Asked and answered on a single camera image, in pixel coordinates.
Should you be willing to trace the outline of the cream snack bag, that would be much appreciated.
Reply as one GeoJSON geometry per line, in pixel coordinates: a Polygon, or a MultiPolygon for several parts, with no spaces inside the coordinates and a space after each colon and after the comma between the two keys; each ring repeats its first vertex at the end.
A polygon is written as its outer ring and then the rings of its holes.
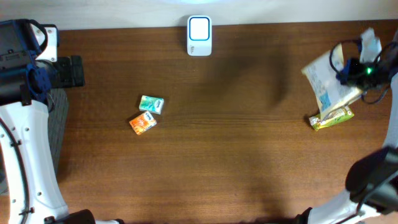
{"type": "Polygon", "coordinates": [[[350,105],[363,93],[355,86],[340,83],[330,65],[330,53],[330,50],[325,52],[301,70],[313,89],[321,120],[332,111],[350,105]]]}

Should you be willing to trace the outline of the green tea carton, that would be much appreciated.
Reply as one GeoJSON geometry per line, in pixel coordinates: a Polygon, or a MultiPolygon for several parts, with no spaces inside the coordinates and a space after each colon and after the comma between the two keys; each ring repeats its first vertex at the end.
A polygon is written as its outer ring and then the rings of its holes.
{"type": "Polygon", "coordinates": [[[311,127],[318,131],[319,129],[329,128],[336,124],[340,124],[354,117],[353,111],[348,107],[342,107],[330,112],[326,117],[321,119],[320,114],[310,117],[308,120],[311,127]]]}

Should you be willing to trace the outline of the orange Kleenex tissue pack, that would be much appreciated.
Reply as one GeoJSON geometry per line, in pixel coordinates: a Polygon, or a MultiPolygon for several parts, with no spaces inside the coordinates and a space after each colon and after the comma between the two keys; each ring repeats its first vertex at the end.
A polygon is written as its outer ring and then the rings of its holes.
{"type": "Polygon", "coordinates": [[[145,111],[129,122],[137,135],[141,135],[157,124],[157,121],[149,111],[145,111]]]}

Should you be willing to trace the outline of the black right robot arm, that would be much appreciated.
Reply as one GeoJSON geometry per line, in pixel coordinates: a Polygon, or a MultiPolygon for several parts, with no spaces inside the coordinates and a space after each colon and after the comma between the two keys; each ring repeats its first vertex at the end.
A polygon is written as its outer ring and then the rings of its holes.
{"type": "Polygon", "coordinates": [[[340,123],[356,100],[369,104],[366,95],[381,90],[380,102],[392,93],[389,126],[381,149],[355,162],[345,189],[322,206],[308,208],[294,223],[360,223],[397,211],[397,38],[381,45],[374,29],[358,38],[339,41],[302,69],[317,99],[319,114],[309,119],[314,129],[340,123]]]}

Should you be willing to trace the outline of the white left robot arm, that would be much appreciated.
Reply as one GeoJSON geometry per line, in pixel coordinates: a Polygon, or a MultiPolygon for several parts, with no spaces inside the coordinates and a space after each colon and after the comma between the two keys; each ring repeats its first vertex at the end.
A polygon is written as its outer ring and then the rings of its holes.
{"type": "Polygon", "coordinates": [[[95,222],[87,209],[69,212],[50,153],[50,91],[85,84],[81,57],[58,57],[58,38],[53,24],[1,22],[1,151],[10,223],[95,222]]]}

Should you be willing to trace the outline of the white barcode scanner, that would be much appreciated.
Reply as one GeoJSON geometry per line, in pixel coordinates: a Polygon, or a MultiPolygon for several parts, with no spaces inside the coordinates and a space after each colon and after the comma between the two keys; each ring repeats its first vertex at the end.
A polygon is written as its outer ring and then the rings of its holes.
{"type": "Polygon", "coordinates": [[[212,20],[209,16],[193,15],[187,19],[187,54],[207,57],[212,53],[212,20]]]}

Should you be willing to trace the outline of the grey plastic basket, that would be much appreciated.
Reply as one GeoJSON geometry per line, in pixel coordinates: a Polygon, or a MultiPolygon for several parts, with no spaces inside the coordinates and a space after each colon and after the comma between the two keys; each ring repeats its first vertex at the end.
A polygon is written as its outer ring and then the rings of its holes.
{"type": "Polygon", "coordinates": [[[52,155],[54,170],[57,174],[69,102],[67,93],[64,89],[51,90],[48,96],[51,96],[55,103],[55,109],[49,113],[48,132],[50,152],[52,155]]]}

